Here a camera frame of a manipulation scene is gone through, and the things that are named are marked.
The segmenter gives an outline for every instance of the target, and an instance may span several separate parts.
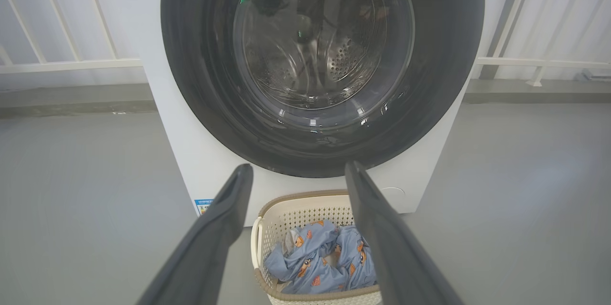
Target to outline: door glass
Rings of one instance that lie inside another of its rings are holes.
[[[303,129],[384,111],[410,61],[410,0],[241,0],[234,46],[261,111]]]

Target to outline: basket handle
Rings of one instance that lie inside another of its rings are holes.
[[[251,259],[253,260],[253,268],[259,268],[259,251],[261,250],[261,217],[258,217],[253,224],[251,230]]]

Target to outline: white railing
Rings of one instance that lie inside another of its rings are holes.
[[[59,26],[61,27],[62,33],[65,39],[68,42],[68,46],[70,47],[70,51],[72,53],[73,61],[67,62],[47,62],[44,54],[42,53],[36,38],[32,35],[31,29],[28,28],[28,25],[24,21],[18,6],[15,5],[13,0],[8,0],[9,6],[13,10],[13,14],[15,18],[17,18],[17,22],[21,26],[21,29],[28,40],[36,58],[38,59],[38,63],[31,64],[13,64],[11,58],[4,47],[0,44],[0,60],[4,65],[0,65],[0,74],[11,74],[11,73],[36,73],[36,72],[56,72],[56,71],[65,71],[65,70],[87,70],[87,69],[103,69],[103,68],[129,68],[134,66],[142,66],[140,59],[137,58],[128,58],[128,59],[120,59],[116,56],[116,47],[113,42],[113,37],[110,34],[108,29],[108,25],[104,18],[104,13],[100,7],[99,0],[92,0],[95,4],[95,11],[98,16],[98,20],[100,22],[100,27],[103,30],[105,35],[105,41],[107,42],[109,52],[111,54],[112,59],[105,60],[83,60],[81,54],[78,51],[76,44],[74,43],[74,38],[70,33],[70,27],[66,23],[66,19],[63,15],[61,8],[59,7],[57,0],[49,0],[51,7],[57,17],[59,22]]]
[[[554,0],[543,0],[543,4],[538,8],[535,20],[532,23],[532,27],[529,30],[526,42],[522,46],[522,52],[519,57],[501,57],[501,50],[503,46],[506,46],[507,39],[510,39],[509,31],[512,24],[515,24],[517,20],[518,8],[522,0],[515,0],[511,7],[508,19],[506,20],[505,26],[502,27],[502,33],[498,44],[495,47],[495,52],[491,57],[479,57],[476,60],[478,65],[507,65],[507,66],[535,66],[536,70],[533,73],[532,78],[527,81],[529,85],[535,87],[541,87],[541,79],[543,79],[548,68],[579,68],[579,69],[597,69],[597,70],[611,70],[611,63],[609,62],[591,62],[581,61],[580,56],[583,54],[585,48],[584,37],[592,33],[593,22],[598,19],[598,16],[602,15],[600,8],[608,0],[597,0],[594,5],[589,18],[585,23],[585,26],[580,30],[580,36],[572,48],[571,60],[557,60],[554,59],[554,52],[556,52],[559,43],[565,41],[565,37],[570,29],[574,28],[570,25],[571,20],[576,15],[576,3],[579,0],[568,0],[567,6],[564,8],[563,13],[559,19],[559,22],[554,29],[550,40],[547,42],[544,52],[541,57],[533,57],[533,44],[536,42],[537,34],[544,24],[543,18],[548,17],[550,9]],[[600,32],[600,39],[598,46],[594,48],[594,51],[602,51],[605,44],[611,38],[611,18],[607,18],[609,22],[606,27]]]

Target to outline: white washing machine body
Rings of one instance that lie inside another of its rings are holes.
[[[128,35],[139,51],[159,115],[196,213],[200,213],[245,159],[214,137],[190,109],[170,69],[160,22],[160,0],[126,0]],[[450,133],[467,82],[437,124],[396,157],[368,173],[399,213],[417,210]],[[280,174],[257,165],[246,215],[252,225],[274,198],[324,189],[345,189],[344,177],[309,179]]]

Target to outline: laundry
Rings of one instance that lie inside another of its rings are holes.
[[[290,252],[279,242],[264,261],[274,277],[287,283],[284,294],[342,292],[376,282],[370,248],[353,225],[313,222],[299,230],[294,244]]]

